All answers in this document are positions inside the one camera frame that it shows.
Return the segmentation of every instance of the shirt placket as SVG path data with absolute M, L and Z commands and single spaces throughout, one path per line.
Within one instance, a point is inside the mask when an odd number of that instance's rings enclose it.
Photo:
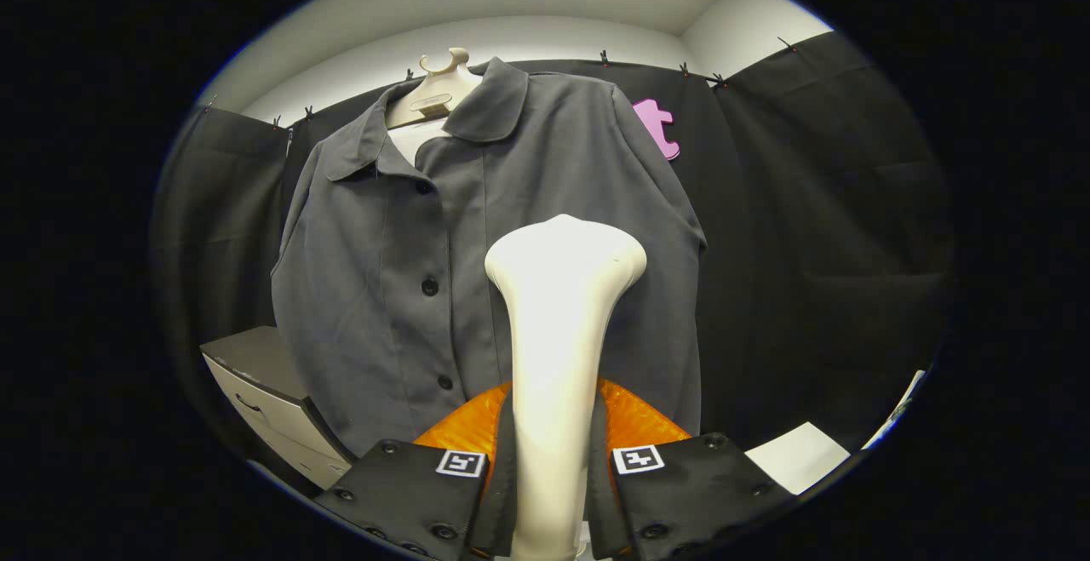
M 387 173 L 382 279 L 393 339 L 391 367 L 401 371 L 405 407 L 419 436 L 465 402 L 450 340 L 449 232 L 428 176 L 408 161 Z

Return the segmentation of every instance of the drawer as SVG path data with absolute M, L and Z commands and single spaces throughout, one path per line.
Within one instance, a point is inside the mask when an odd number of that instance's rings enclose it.
M 258 389 L 207 355 L 205 363 L 239 414 L 325 456 L 337 458 L 341 463 L 348 461 L 311 420 L 303 405 Z
M 315 485 L 326 490 L 334 486 L 337 480 L 351 467 L 350 464 L 326 456 L 306 446 L 300 444 L 288 437 L 275 431 L 265 425 L 259 418 L 243 414 L 246 423 L 257 432 L 257 436 L 267 443 L 281 459 L 288 461 L 300 474 L 306 476 Z

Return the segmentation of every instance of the white undershirt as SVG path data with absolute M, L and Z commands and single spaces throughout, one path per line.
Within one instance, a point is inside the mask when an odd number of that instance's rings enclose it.
M 424 123 L 413 123 L 413 125 L 395 126 L 389 130 L 390 142 L 401 150 L 407 161 L 413 168 L 416 167 L 416 150 L 429 138 L 450 137 L 450 134 L 443 130 L 447 122 L 446 115 L 443 119 L 425 120 Z

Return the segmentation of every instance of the gray shirt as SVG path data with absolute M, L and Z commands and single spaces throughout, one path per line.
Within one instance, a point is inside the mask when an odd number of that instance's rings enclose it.
M 694 309 L 703 230 L 669 161 L 615 84 L 498 58 L 415 164 L 386 130 L 388 88 L 317 143 L 271 271 L 277 327 L 310 397 L 356 455 L 413 440 L 511 379 L 511 332 L 484 257 L 561 215 L 639 240 L 646 271 L 619 301 L 600 375 L 700 428 Z

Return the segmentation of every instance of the drawer handle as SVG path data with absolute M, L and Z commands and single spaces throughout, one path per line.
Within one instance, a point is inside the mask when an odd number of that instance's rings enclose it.
M 257 406 L 252 406 L 252 405 L 247 404 L 245 401 L 243 401 L 241 394 L 235 393 L 234 394 L 234 399 L 238 399 L 240 402 L 242 402 L 242 405 L 246 406 L 247 408 L 250 408 L 252 411 L 262 411 L 262 408 L 259 408 Z

